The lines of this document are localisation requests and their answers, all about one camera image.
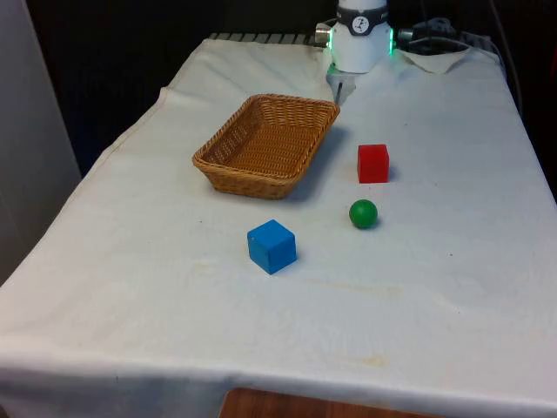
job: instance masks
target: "green ball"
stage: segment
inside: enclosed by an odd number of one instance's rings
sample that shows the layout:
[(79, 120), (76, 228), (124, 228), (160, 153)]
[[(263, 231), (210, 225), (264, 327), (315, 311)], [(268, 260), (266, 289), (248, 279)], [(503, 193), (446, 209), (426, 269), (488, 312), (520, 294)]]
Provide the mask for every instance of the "green ball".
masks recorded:
[(358, 200), (350, 208), (350, 220), (358, 229), (371, 228), (377, 222), (377, 207), (369, 200)]

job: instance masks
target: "blue cube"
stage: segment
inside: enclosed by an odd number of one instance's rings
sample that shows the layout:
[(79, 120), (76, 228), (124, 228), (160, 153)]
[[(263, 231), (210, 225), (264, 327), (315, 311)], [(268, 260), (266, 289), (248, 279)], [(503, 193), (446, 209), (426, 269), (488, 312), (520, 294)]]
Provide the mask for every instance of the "blue cube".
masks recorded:
[(269, 274), (296, 261), (294, 234), (276, 220), (270, 220), (247, 233), (250, 258)]

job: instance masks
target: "basket rim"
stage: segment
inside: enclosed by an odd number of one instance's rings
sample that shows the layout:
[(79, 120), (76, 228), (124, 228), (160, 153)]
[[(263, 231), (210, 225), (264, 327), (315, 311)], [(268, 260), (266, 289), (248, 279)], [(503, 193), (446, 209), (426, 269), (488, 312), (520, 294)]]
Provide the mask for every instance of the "basket rim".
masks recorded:
[[(236, 122), (236, 120), (240, 117), (240, 115), (245, 111), (247, 107), (252, 105), (253, 102), (259, 100), (261, 98), (270, 98), (270, 99), (287, 99), (292, 101), (298, 102), (305, 102), (305, 103), (321, 103), (326, 105), (331, 109), (329, 114), (329, 118), (327, 119), (326, 124), (324, 124), (321, 129), (323, 131), (323, 136), (321, 140), (315, 141), (311, 147), (308, 147), (308, 150), (305, 155), (305, 160), (300, 164), (300, 169), (297, 170), (295, 173), (289, 173), (285, 175), (276, 175), (276, 174), (265, 174), (263, 172), (254, 172), (252, 170), (243, 170), (234, 167), (230, 167), (229, 165), (221, 165), (215, 163), (209, 163), (203, 159), (203, 156), (216, 142), (218, 142), (223, 134), (231, 127), (231, 125)], [(239, 107), (239, 109), (234, 112), (234, 114), (226, 121), (226, 123), (215, 133), (212, 138), (207, 141), (205, 144), (199, 148), (195, 154), (193, 154), (192, 162), (193, 164), (202, 172), (209, 172), (209, 173), (223, 173), (223, 172), (235, 172), (237, 174), (242, 174), (244, 178), (252, 179), (252, 180), (264, 180), (265, 182), (272, 182), (276, 185), (286, 185), (290, 183), (294, 183), (298, 181), (301, 177), (305, 175), (308, 167), (308, 160), (311, 159), (312, 155), (317, 151), (321, 142), (324, 139), (325, 132), (329, 130), (331, 125), (336, 120), (337, 116), (340, 113), (340, 108), (337, 104), (329, 100), (322, 100), (322, 99), (315, 99), (315, 98), (302, 98), (298, 96), (288, 96), (284, 94), (274, 94), (274, 93), (267, 93), (267, 94), (256, 94), (250, 96), (246, 101)]]

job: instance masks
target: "white wall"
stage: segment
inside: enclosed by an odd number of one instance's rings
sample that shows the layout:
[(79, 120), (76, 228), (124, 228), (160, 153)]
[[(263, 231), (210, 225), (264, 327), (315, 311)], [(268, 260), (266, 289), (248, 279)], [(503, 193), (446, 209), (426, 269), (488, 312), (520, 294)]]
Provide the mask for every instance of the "white wall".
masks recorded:
[(0, 284), (78, 181), (24, 0), (0, 0)]

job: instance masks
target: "red cube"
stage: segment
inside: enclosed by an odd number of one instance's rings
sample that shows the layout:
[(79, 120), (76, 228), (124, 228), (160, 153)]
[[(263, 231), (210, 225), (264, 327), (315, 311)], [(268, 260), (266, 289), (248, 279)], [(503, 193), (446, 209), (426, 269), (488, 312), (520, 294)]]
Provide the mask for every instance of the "red cube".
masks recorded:
[(386, 145), (358, 147), (358, 179), (360, 183), (389, 182), (389, 153)]

